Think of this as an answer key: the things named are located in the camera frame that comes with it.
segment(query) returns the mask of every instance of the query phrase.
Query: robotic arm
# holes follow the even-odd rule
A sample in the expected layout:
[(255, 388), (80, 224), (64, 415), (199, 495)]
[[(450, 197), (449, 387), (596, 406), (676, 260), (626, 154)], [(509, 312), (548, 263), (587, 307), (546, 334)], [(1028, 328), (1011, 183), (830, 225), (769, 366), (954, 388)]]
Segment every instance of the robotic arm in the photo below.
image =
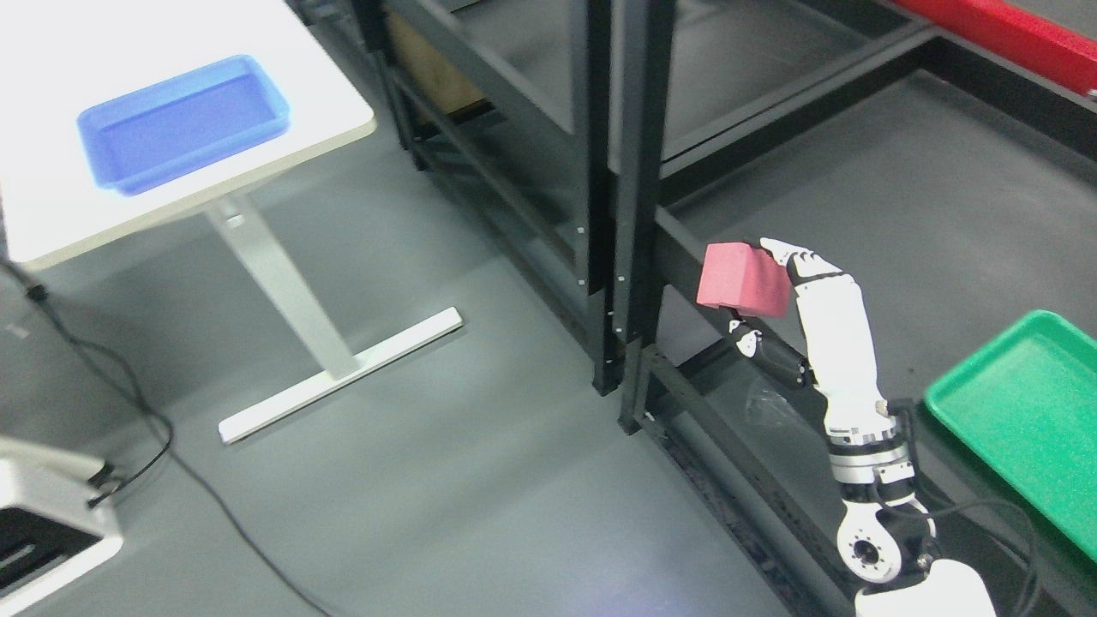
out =
[[(860, 285), (806, 248), (770, 238), (760, 245), (788, 269), (814, 385), (827, 400), (830, 469), (846, 505), (836, 543), (846, 565), (868, 583), (856, 598), (858, 617), (994, 617), (979, 574), (936, 559), (936, 525), (916, 515), (927, 511), (915, 495), (907, 444), (877, 388)], [(755, 357), (759, 333), (733, 322), (732, 334), (739, 350)]]

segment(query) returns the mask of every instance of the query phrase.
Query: pink sponge block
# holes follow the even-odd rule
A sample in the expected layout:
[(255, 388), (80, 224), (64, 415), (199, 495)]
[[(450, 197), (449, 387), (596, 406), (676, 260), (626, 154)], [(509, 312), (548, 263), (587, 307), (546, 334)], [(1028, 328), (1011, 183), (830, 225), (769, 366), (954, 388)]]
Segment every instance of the pink sponge block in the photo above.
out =
[(789, 273), (760, 248), (721, 243), (704, 251), (698, 304), (731, 306), (747, 316), (783, 317), (791, 292)]

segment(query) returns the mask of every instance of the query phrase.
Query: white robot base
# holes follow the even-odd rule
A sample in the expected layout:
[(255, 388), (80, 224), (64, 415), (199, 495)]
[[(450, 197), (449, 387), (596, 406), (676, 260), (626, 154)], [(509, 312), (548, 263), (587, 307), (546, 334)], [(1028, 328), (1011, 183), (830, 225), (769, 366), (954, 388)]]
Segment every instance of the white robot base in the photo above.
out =
[(109, 502), (87, 483), (0, 458), (0, 617), (41, 601), (122, 548)]
[(970, 565), (949, 559), (935, 561), (919, 585), (871, 595), (862, 592), (855, 604), (857, 617), (994, 617), (983, 579)]

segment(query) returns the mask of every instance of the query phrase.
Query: black cable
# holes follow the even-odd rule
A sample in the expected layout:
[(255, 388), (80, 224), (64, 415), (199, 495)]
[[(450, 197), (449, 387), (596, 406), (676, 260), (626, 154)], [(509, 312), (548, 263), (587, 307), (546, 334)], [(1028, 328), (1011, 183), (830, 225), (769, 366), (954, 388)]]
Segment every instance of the black cable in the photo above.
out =
[[(292, 580), (290, 580), (290, 577), (267, 556), (267, 553), (264, 553), (262, 549), (259, 548), (259, 545), (256, 543), (256, 541), (251, 538), (251, 536), (249, 536), (248, 532), (244, 529), (244, 526), (240, 524), (239, 519), (236, 518), (236, 515), (233, 514), (233, 511), (229, 509), (228, 504), (225, 503), (225, 500), (222, 498), (220, 494), (218, 494), (217, 491), (199, 472), (196, 472), (194, 468), (191, 467), (190, 463), (183, 460), (183, 458), (180, 457), (179, 453), (172, 449), (176, 438), (176, 425), (167, 416), (158, 412), (155, 407), (152, 407), (151, 404), (149, 404), (148, 399), (146, 399), (145, 392), (140, 386), (140, 382), (137, 380), (137, 374), (134, 372), (133, 367), (129, 364), (129, 362), (126, 361), (126, 359), (121, 354), (114, 351), (109, 347), (73, 335), (71, 330), (69, 330), (68, 327), (65, 325), (65, 322), (61, 321), (60, 315), (58, 315), (57, 312), (54, 310), (54, 307), (49, 304), (48, 300), (49, 294), (47, 293), (45, 285), (43, 285), (41, 282), (35, 280), (33, 277), (27, 274), (25, 271), (23, 271), (21, 268), (15, 266), (7, 258), (0, 257), (0, 265), (2, 265), (3, 268), (8, 270), (12, 274), (12, 277), (24, 287), (24, 290), (26, 292), (26, 298), (32, 301), (32, 303), (42, 312), (43, 315), (45, 315), (46, 319), (49, 322), (53, 328), (57, 332), (58, 335), (60, 335), (60, 337), (65, 340), (65, 343), (67, 343), (69, 347), (72, 348), (77, 357), (80, 358), (80, 361), (83, 362), (83, 364), (88, 368), (88, 370), (90, 370), (92, 374), (99, 378), (103, 383), (105, 383), (109, 388), (111, 388), (111, 390), (113, 390), (115, 393), (122, 396), (122, 399), (124, 399), (126, 402), (133, 405), (138, 412), (142, 413), (143, 417), (145, 418), (146, 423), (149, 426), (149, 431), (152, 433), (152, 435), (161, 444), (160, 451), (157, 452), (151, 460), (145, 463), (145, 465), (142, 467), (136, 473), (134, 473), (129, 478), (123, 480), (121, 483), (115, 485), (111, 491), (93, 500), (90, 500), (88, 502), (88, 507), (94, 508), (111, 495), (117, 493), (118, 491), (122, 491), (131, 483), (133, 483), (135, 480), (140, 478), (146, 471), (148, 471), (154, 464), (156, 464), (157, 461), (159, 461), (165, 455), (167, 455), (171, 460), (176, 462), (176, 464), (178, 464), (186, 473), (186, 475), (191, 478), (191, 480), (193, 480), (199, 486), (202, 487), (203, 491), (205, 491), (207, 495), (210, 495), (210, 497), (214, 501), (214, 503), (217, 504), (217, 507), (220, 508), (220, 512), (225, 515), (225, 518), (227, 518), (229, 524), (231, 524), (233, 529), (236, 530), (236, 534), (240, 537), (241, 540), (244, 540), (244, 543), (246, 543), (248, 548), (250, 548), (251, 551), (256, 554), (256, 557), (258, 557), (263, 562), (263, 564), (265, 564), (267, 568), (272, 573), (274, 573), (275, 576), (279, 577), (280, 581), (282, 581), (282, 583), (286, 586), (286, 588), (293, 592), (293, 594), (296, 595), (302, 602), (307, 604), (310, 608), (313, 608), (324, 617), (332, 617), (331, 613), (326, 610), (316, 601), (310, 598), (304, 591), (297, 587), (297, 585)], [(125, 385), (118, 383), (117, 381), (114, 380), (114, 378), (108, 374), (106, 371), (103, 370), (103, 368), (100, 367), (91, 358), (91, 356), (88, 354), (89, 350), (94, 351), (114, 362), (114, 364), (117, 366), (117, 368), (120, 368), (122, 372), (125, 374), (129, 388), (127, 389)], [(161, 436), (159, 431), (156, 429), (156, 425), (152, 423), (154, 419), (162, 425), (163, 430), (166, 433), (165, 436)]]
[[(917, 436), (915, 434), (914, 418), (911, 417), (912, 407), (901, 406), (896, 410), (896, 412), (897, 412), (896, 415), (898, 416), (901, 423), (903, 424), (902, 429), (906, 433), (907, 441), (909, 444), (908, 457), (911, 459), (911, 464), (914, 465), (914, 469), (916, 470), (915, 478), (923, 478), (920, 473), (921, 467), (918, 461), (918, 446), (917, 446)], [(897, 512), (894, 508), (887, 506), (880, 498), (880, 493), (875, 485), (871, 487), (871, 491), (875, 495), (877, 503), (879, 503), (882, 507), (885, 507), (890, 512), (897, 513), (901, 516), (903, 514), (911, 514), (911, 513)], [(1025, 521), (1025, 527), (1027, 530), (1027, 539), (1028, 539), (1028, 551), (1022, 552), (1006, 537), (994, 532), (993, 530), (988, 529), (985, 525), (979, 523), (977, 520), (971, 518), (970, 516), (965, 516), (968, 520), (972, 521), (974, 525), (983, 529), (983, 531), (985, 531), (992, 539), (1003, 545), (1007, 550), (1013, 552), (1018, 560), (1025, 563), (1026, 566), (1025, 582), (1021, 584), (1021, 590), (1018, 593), (1017, 601), (1014, 603), (1014, 608), (1010, 615), (1013, 617), (1026, 617), (1029, 613), (1031, 613), (1032, 609), (1036, 607), (1036, 603), (1040, 598), (1040, 581), (1036, 566), (1036, 560), (1038, 557), (1036, 547), (1036, 527), (1032, 525), (1032, 519), (1029, 518), (1028, 513), (1026, 513), (1017, 504), (1004, 500), (975, 500), (972, 502), (965, 502), (963, 504), (958, 505), (947, 495), (938, 493), (935, 490), (929, 490), (929, 487), (921, 482), (918, 482), (918, 493), (927, 494), (937, 502), (947, 505), (946, 508), (931, 512), (929, 515), (925, 516), (925, 518), (932, 518), (935, 515), (948, 516), (950, 514), (961, 514), (963, 513), (963, 511), (966, 511), (975, 506), (998, 506), (998, 507), (1005, 506), (1006, 509), (1009, 509), (1014, 514), (1018, 515), (1019, 518)]]

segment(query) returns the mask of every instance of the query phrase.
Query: white device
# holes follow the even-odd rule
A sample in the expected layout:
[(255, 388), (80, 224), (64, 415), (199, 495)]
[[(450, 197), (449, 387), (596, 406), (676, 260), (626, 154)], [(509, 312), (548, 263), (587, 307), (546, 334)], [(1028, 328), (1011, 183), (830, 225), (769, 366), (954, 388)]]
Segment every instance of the white device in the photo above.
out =
[[(846, 505), (836, 543), (850, 571), (868, 583), (855, 599), (857, 616), (994, 617), (979, 573), (935, 559), (929, 549), (937, 527), (917, 515), (927, 511), (915, 495), (907, 444), (877, 386), (860, 285), (806, 248), (771, 238), (759, 244), (788, 269), (814, 385), (827, 400), (830, 470)], [(739, 351), (754, 358), (760, 333), (738, 319), (731, 332)], [(892, 508), (913, 516), (896, 517)]]
[(10, 617), (114, 557), (122, 534), (89, 479), (100, 459), (0, 438), (0, 617)]

